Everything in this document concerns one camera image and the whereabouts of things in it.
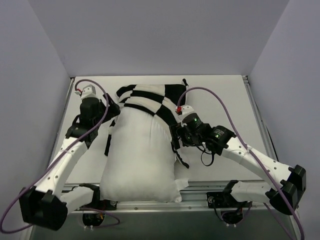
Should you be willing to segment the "black white checkered pillowcase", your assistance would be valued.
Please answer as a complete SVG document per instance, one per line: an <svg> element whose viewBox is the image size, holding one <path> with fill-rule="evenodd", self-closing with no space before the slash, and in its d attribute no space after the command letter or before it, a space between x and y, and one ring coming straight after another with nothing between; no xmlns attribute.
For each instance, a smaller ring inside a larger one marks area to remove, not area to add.
<svg viewBox="0 0 320 240"><path fill-rule="evenodd" d="M186 169L188 159L173 147L170 126L178 123L176 107L184 105L182 94L189 85L184 79L176 84L130 84L116 91L120 114L108 129L104 154L110 160L129 157L141 161L159 161Z"/></svg>

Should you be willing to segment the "white pillow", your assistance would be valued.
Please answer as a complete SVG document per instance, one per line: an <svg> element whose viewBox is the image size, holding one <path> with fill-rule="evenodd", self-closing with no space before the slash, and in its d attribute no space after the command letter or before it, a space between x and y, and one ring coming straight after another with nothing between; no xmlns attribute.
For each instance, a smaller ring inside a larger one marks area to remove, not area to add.
<svg viewBox="0 0 320 240"><path fill-rule="evenodd" d="M111 131L106 165L99 184L111 201L182 201L186 178L175 178L175 154L161 124L150 114L124 107Z"/></svg>

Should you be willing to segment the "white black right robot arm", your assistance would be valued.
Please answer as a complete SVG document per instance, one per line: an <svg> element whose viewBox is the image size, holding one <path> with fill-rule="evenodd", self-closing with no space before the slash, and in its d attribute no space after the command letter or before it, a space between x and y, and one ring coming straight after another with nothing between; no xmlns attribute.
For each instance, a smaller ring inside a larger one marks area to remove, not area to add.
<svg viewBox="0 0 320 240"><path fill-rule="evenodd" d="M203 123L192 112L181 122L170 126L175 149L204 147L211 156L222 156L243 166L260 177L260 183L231 180L222 191L223 203L234 206L244 202L270 204L282 214L291 216L306 191L306 170L280 163L241 142L240 138L224 126Z"/></svg>

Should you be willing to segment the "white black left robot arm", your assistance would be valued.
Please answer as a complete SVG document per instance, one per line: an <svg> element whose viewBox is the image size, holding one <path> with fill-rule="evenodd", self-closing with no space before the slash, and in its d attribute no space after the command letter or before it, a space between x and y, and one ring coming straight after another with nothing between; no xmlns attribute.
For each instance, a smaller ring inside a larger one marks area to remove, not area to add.
<svg viewBox="0 0 320 240"><path fill-rule="evenodd" d="M120 114L110 95L103 97L106 103L93 93L81 97L80 113L68 128L58 154L36 183L21 190L19 206L25 223L57 231L73 211L100 206L97 185L81 183L67 193L62 191L75 165L98 136L100 125Z"/></svg>

